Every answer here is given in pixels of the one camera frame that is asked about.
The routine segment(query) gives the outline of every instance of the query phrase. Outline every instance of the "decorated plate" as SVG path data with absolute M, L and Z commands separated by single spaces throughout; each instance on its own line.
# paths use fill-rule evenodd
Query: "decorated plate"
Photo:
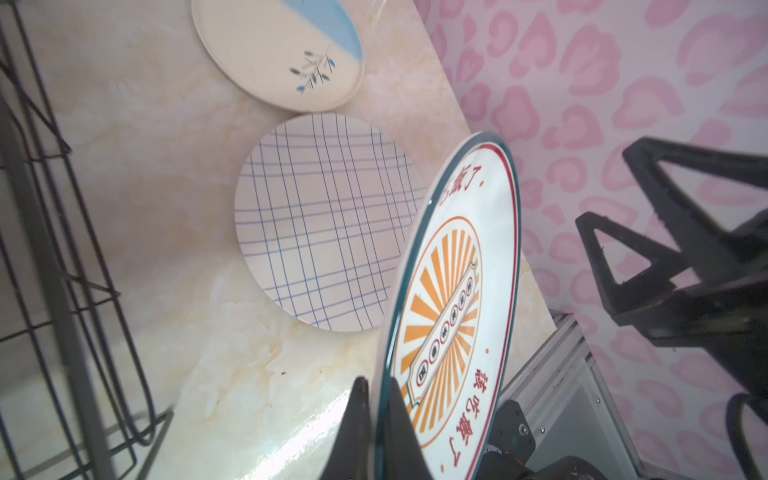
M 251 273 L 303 322 L 335 332 L 382 323 L 426 188 L 405 152 L 341 114 L 292 118 L 262 138 L 235 194 Z
M 192 17 L 224 74 L 278 107 L 327 111 L 362 81 L 362 45 L 337 0 L 192 0 Z
M 515 315 L 519 203 L 503 140 L 473 135 L 432 185 L 401 264 L 372 382 L 374 425 L 386 374 L 435 479 L 471 478 L 491 425 Z

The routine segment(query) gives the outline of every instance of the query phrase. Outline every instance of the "blue rim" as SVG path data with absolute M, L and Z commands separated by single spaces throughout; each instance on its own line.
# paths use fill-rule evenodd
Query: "blue rim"
M 424 240 L 424 234 L 427 230 L 427 226 L 429 225 L 430 220 L 432 220 L 432 215 L 435 213 L 435 208 L 437 208 L 437 203 L 440 198 L 440 195 L 442 194 L 443 189 L 445 189 L 445 185 L 448 183 L 449 179 L 451 178 L 453 172 L 456 169 L 456 166 L 464 160 L 464 157 L 475 149 L 480 144 L 495 144 L 497 147 L 501 148 L 504 154 L 507 157 L 507 164 L 510 168 L 510 171 L 512 172 L 512 180 L 515 182 L 514 185 L 514 191 L 515 191 L 515 200 L 517 204 L 517 218 L 518 218 L 518 242 L 517 242 L 517 253 L 516 258 L 518 259 L 517 266 L 515 268 L 514 273 L 514 291 L 512 293 L 512 309 L 511 309 L 511 322 L 510 322 L 510 333 L 509 333 L 509 339 L 507 341 L 507 347 L 505 350 L 505 358 L 504 358 L 504 366 L 501 371 L 501 375 L 499 376 L 499 382 L 502 382 L 504 380 L 504 374 L 507 369 L 507 358 L 509 357 L 509 347 L 511 345 L 512 341 L 512 334 L 511 330 L 515 326 L 515 311 L 517 309 L 517 301 L 518 301 L 518 284 L 520 280 L 520 246 L 521 242 L 519 241 L 519 235 L 521 233 L 521 219 L 520 219 L 520 191 L 518 189 L 518 173 L 515 170 L 515 164 L 512 162 L 512 153 L 509 150 L 509 147 L 507 147 L 507 144 L 504 142 L 502 137 L 493 132 L 493 131 L 484 131 L 478 134 L 473 135 L 470 137 L 462 146 L 458 149 L 456 154 L 453 156 L 453 158 L 450 160 L 450 163 L 448 167 L 445 169 L 445 172 L 443 172 L 442 176 L 440 177 L 440 180 L 437 183 L 437 186 L 435 187 L 435 190 L 432 192 L 432 195 L 429 197 L 429 202 L 426 205 L 426 208 L 424 210 L 424 215 L 422 216 L 422 219 L 419 223 L 419 227 L 416 231 L 416 235 L 414 236 L 413 245 L 411 245 L 410 250 L 408 252 L 408 258 L 406 260 L 406 268 L 403 270 L 402 278 L 403 279 L 411 279 L 413 278 L 413 270 L 415 269 L 415 266 L 418 262 L 418 254 L 421 250 L 422 242 Z M 385 381 L 390 377 L 390 372 L 392 371 L 392 356 L 394 355 L 395 351 L 395 344 L 397 341 L 397 337 L 395 336 L 395 332 L 399 330 L 400 327 L 400 321 L 402 319 L 402 311 L 405 308 L 406 304 L 406 297 L 408 295 L 408 288 L 409 288 L 410 282 L 402 281 L 400 283 L 400 289 L 397 292 L 397 297 L 395 298 L 395 309 L 393 311 L 393 319 L 392 319 L 392 327 L 389 329 L 389 338 L 387 340 L 387 350 L 386 350 L 386 357 L 384 359 L 384 370 L 382 371 L 382 378 L 381 378 L 381 390 L 380 390 L 380 396 L 379 396 L 379 411 L 376 416 L 376 429 L 375 437 L 374 437 L 374 476 L 375 478 L 382 478 L 383 472 L 384 472 L 384 449 L 383 445 L 379 443 L 379 439 L 381 437 L 381 434 L 383 433 L 384 428 L 384 412 L 386 410 L 387 405 L 389 402 L 386 401 L 386 399 L 389 398 L 389 381 Z M 496 416 L 495 410 L 496 410 L 496 400 L 498 399 L 498 392 L 497 392 L 497 398 L 493 400 L 493 406 L 494 406 L 494 413 L 491 415 L 491 422 L 489 425 L 493 426 L 493 420 Z M 488 434 L 490 433 L 491 429 L 488 428 L 485 431 L 485 437 L 482 440 L 481 445 L 485 445 L 486 440 L 488 439 Z M 472 478 L 475 477 L 478 471 L 478 467 L 480 466 L 480 462 L 477 462 L 475 465 L 475 470 L 472 472 Z

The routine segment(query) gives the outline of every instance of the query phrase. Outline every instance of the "pink leopard print wallpaper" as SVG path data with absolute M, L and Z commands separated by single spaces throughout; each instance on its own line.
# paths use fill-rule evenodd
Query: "pink leopard print wallpaper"
M 740 387 L 703 351 L 655 349 L 613 324 L 574 219 L 594 211 L 675 247 L 621 151 L 652 135 L 768 153 L 768 2 L 415 4 L 472 130 L 497 131 L 511 147 L 528 261 L 548 305 L 576 313 L 641 457 L 691 478 L 741 478 L 723 420 Z M 768 205 L 733 182 L 667 172 L 725 227 Z M 646 267 L 604 240 L 619 281 Z M 768 429 L 751 416 L 746 430 L 765 465 Z

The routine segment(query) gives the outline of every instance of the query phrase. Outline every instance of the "red chinese text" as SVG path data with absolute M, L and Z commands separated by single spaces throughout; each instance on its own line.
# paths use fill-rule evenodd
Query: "red chinese text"
M 469 173 L 469 169 L 472 169 L 472 176 L 467 180 L 467 182 L 464 182 L 464 178 Z M 445 202 L 445 199 L 450 197 L 451 195 L 455 194 L 458 191 L 463 191 L 469 188 L 469 185 L 472 184 L 472 180 L 475 178 L 475 175 L 482 170 L 482 167 L 473 167 L 472 165 L 468 165 L 466 167 L 463 167 L 461 171 L 459 171 L 455 177 L 451 177 L 448 180 L 448 185 L 445 187 L 445 189 L 442 191 L 442 194 L 440 195 L 440 201 L 438 205 L 442 205 L 443 202 Z
M 486 383 L 488 383 L 488 376 L 478 369 L 478 371 L 475 372 L 475 388 L 480 389 L 485 393 Z
M 469 419 L 465 413 L 462 413 L 462 417 L 458 420 L 456 431 L 462 434 L 464 445 L 469 445 L 469 437 L 472 436 L 472 425 L 469 424 Z
M 453 466 L 456 467 L 458 465 L 458 459 L 462 456 L 462 453 L 453 449 L 453 437 L 448 439 L 448 443 L 451 444 L 451 452 L 453 452 Z
M 478 418 L 478 414 L 480 413 L 480 399 L 477 395 L 472 396 L 472 398 L 467 399 L 467 413 L 475 413 L 475 418 Z
M 472 176 L 469 178 L 469 181 L 467 182 L 466 186 L 464 187 L 464 190 L 469 188 L 469 184 L 472 183 L 472 179 L 475 178 L 475 175 L 482 169 L 482 167 L 475 167 L 472 169 Z

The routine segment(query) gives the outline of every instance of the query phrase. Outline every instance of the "blue leaf pattern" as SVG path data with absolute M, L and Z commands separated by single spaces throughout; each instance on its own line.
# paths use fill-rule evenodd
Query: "blue leaf pattern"
M 314 53 L 309 50 L 304 50 L 304 60 L 307 62 L 302 68 L 288 68 L 290 73 L 296 75 L 298 79 L 303 82 L 302 85 L 296 87 L 296 91 L 304 94 L 308 89 L 314 89 L 316 85 L 325 83 L 331 80 L 333 69 L 336 67 L 336 63 L 328 56 L 328 50 L 330 45 L 323 53 Z

